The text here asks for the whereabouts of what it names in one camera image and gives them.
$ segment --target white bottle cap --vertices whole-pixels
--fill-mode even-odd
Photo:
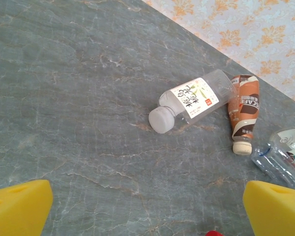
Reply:
[[[237,155],[250,155],[252,152],[251,143],[249,142],[234,142],[233,152]]]
[[[164,134],[171,130],[175,124],[174,114],[168,107],[158,107],[149,113],[149,123],[159,134]]]

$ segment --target yellow sponge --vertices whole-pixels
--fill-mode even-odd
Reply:
[[[52,203],[47,180],[0,189],[0,236],[41,235]]]
[[[295,236],[295,190],[250,181],[243,202],[255,236]]]

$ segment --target wall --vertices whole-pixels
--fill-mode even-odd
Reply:
[[[143,0],[295,100],[295,0]]]

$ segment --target red object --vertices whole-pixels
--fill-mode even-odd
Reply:
[[[223,236],[223,235],[217,231],[210,231],[206,234],[206,236]]]
[[[211,100],[210,100],[210,99],[207,99],[207,100],[206,100],[206,104],[207,104],[208,106],[211,105],[211,104],[212,104]]]

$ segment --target bottle label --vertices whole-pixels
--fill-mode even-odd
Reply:
[[[196,117],[219,102],[214,91],[202,78],[189,81],[170,91],[185,107],[190,118]]]
[[[277,135],[280,137],[280,146],[295,160],[295,129],[284,130]]]
[[[233,127],[232,138],[253,138],[253,128],[259,114],[259,81],[252,75],[238,75],[232,79],[237,96],[228,103]]]

